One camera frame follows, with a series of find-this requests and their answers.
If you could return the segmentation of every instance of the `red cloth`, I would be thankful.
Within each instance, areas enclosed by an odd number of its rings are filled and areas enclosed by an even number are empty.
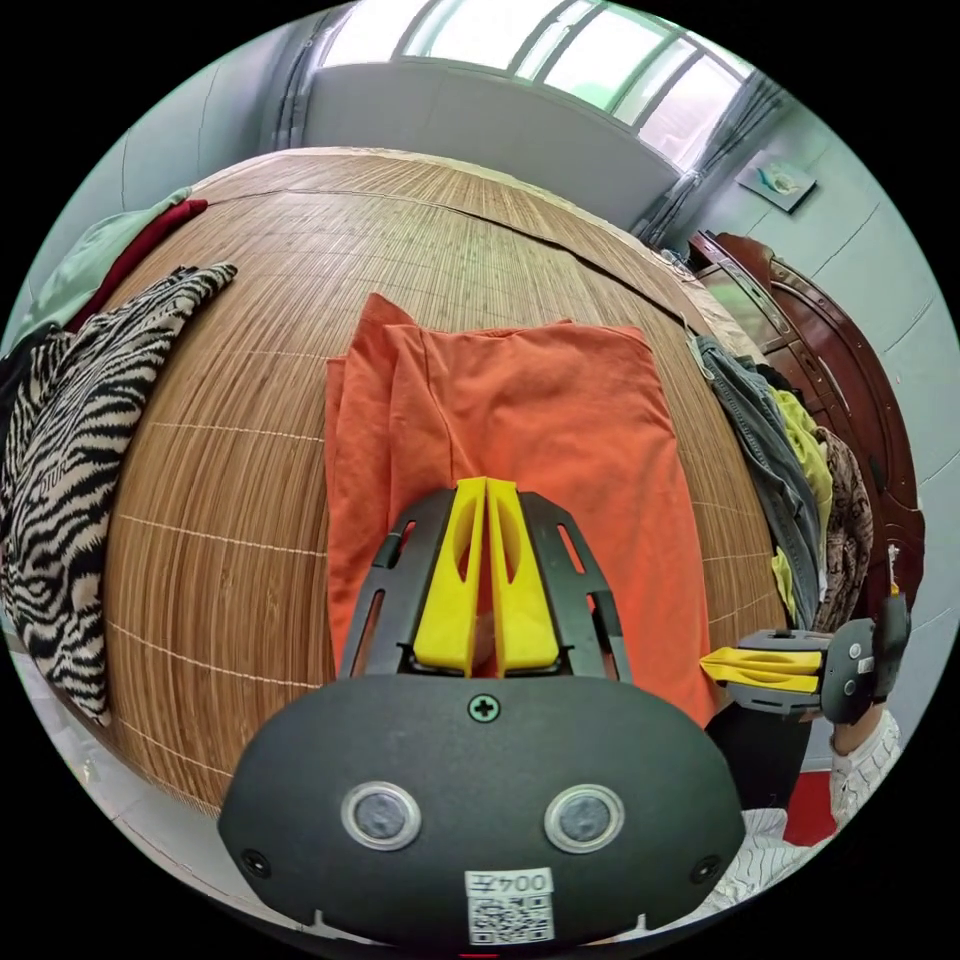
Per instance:
[[[147,254],[160,246],[174,230],[179,229],[206,209],[206,200],[188,199],[165,210],[156,220],[148,223],[137,234],[130,246],[117,257],[103,278],[103,283],[97,288],[97,292],[87,301],[86,306],[81,307],[67,324],[66,329],[76,333],[92,316],[106,306],[120,284],[133,273]]]
[[[401,511],[465,477],[495,477],[573,516],[613,591],[635,683],[701,726],[713,716],[693,506],[639,330],[435,333],[374,294],[349,352],[328,363],[325,438],[337,664]]]
[[[787,809],[784,839],[798,847],[812,847],[836,831],[830,812],[830,774],[800,774]]]

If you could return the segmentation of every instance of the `white wall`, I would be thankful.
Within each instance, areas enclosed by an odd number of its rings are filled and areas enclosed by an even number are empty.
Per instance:
[[[21,319],[64,255],[93,224],[124,210],[151,207],[174,190],[258,152],[267,80],[295,26],[279,27],[210,64],[110,148],[40,247],[11,321]]]
[[[590,107],[436,62],[321,70],[303,146],[389,147],[476,163],[551,190],[625,230],[678,176]]]
[[[926,569],[914,633],[892,707],[909,736],[946,664],[960,623],[960,347],[933,273],[880,184],[803,107],[768,149],[812,172],[818,186],[792,216],[732,180],[683,231],[750,236],[823,287],[876,350],[897,395],[927,523]],[[808,758],[827,756],[826,725]]]

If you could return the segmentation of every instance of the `bamboo mat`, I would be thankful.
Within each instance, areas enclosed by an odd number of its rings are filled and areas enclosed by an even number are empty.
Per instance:
[[[639,326],[694,502],[711,642],[784,625],[736,439],[682,326],[640,295],[702,328],[680,284],[615,228],[461,167],[331,149],[248,161],[197,187],[208,210],[109,305],[179,264],[239,268],[182,336],[130,446],[104,578],[114,722],[100,736],[208,813],[256,730],[332,676],[325,362],[373,291],[448,332]]]

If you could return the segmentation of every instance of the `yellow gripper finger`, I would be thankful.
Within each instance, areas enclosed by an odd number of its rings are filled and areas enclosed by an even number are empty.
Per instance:
[[[458,670],[465,677],[473,666],[486,483],[485,477],[473,477],[457,484],[413,642],[419,663]]]
[[[781,652],[721,647],[700,660],[704,673],[714,683],[743,683],[790,693],[816,693],[819,651]]]
[[[487,480],[497,673],[551,667],[560,650],[517,485]]]

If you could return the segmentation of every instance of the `yellow clothing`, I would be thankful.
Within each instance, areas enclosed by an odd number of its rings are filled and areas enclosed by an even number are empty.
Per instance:
[[[793,452],[800,461],[800,468],[806,477],[813,499],[817,504],[817,516],[820,520],[820,578],[824,580],[827,565],[827,521],[833,508],[833,477],[827,467],[826,450],[817,442],[813,435],[817,423],[803,409],[800,401],[787,390],[770,388],[770,393],[776,401],[787,429],[787,438]],[[777,580],[777,589],[780,597],[791,617],[796,622],[796,604],[793,598],[793,577],[787,565],[786,555],[777,548],[777,556],[773,558],[773,574]]]
[[[793,571],[790,569],[790,561],[787,555],[777,547],[777,552],[773,558],[773,576],[777,581],[777,591],[783,605],[790,614],[790,622],[797,622],[797,602],[793,597]]]

